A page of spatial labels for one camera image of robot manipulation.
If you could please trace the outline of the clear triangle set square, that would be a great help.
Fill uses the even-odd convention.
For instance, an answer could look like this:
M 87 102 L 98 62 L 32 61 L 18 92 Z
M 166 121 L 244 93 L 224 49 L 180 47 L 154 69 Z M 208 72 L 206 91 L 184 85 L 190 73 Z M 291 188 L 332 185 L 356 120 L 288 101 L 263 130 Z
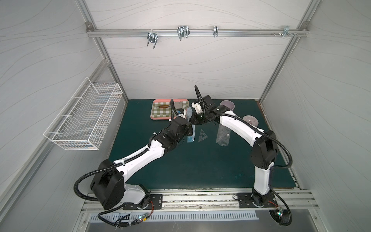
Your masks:
M 198 142 L 200 143 L 201 141 L 204 141 L 207 138 L 208 138 L 208 136 L 206 135 L 206 133 L 204 132 L 204 130 L 201 129 Z

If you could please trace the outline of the blue ruler set package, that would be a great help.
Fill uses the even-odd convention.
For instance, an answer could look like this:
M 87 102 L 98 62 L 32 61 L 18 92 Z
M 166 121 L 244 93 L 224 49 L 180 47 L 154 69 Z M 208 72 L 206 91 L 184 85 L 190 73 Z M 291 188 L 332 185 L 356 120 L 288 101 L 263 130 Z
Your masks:
M 189 122 L 191 122 L 192 113 L 193 111 L 191 107 L 186 109 L 186 118 Z M 195 125 L 191 124 L 191 127 L 192 127 L 192 135 L 186 137 L 187 143 L 193 143 L 195 140 Z

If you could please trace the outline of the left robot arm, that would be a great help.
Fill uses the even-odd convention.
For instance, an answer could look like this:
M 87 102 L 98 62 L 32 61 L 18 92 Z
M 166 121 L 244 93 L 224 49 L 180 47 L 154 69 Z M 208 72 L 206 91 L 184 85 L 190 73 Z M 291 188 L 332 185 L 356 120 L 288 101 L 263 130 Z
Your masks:
M 122 202 L 146 208 L 150 201 L 149 191 L 127 181 L 152 161 L 174 150 L 184 137 L 192 135 L 192 124 L 183 117 L 176 117 L 167 128 L 151 136 L 143 148 L 114 162 L 108 159 L 101 162 L 99 169 L 103 171 L 94 175 L 90 188 L 102 207 L 109 210 Z

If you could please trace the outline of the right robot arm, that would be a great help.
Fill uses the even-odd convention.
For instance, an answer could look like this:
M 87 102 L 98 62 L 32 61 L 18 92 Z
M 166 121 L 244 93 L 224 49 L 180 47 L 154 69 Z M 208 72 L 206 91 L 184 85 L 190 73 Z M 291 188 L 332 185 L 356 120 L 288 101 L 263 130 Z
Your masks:
M 255 166 L 255 181 L 251 198 L 254 204 L 262 207 L 272 194 L 270 188 L 271 168 L 277 157 L 277 144 L 273 131 L 264 131 L 237 116 L 225 105 L 216 106 L 209 95 L 191 104 L 191 122 L 196 125 L 214 121 L 230 129 L 243 138 L 251 147 L 250 159 Z

